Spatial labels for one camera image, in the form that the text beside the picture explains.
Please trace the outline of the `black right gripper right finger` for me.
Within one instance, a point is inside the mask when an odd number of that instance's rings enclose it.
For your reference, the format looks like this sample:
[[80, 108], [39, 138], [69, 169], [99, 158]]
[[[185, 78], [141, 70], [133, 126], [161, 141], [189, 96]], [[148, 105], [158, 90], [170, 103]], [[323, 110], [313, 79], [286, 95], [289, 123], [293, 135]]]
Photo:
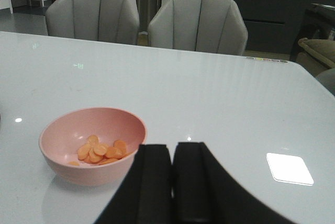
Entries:
[[173, 164], [177, 223], [290, 223], [244, 189], [203, 142], [180, 142]]

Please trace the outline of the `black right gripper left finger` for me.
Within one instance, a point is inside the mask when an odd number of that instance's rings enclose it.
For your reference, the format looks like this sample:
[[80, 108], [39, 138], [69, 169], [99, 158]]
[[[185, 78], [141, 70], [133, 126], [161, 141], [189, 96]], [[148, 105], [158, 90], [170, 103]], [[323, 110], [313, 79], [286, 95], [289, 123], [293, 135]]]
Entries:
[[140, 145], [96, 223], [171, 223], [171, 160], [163, 144]]

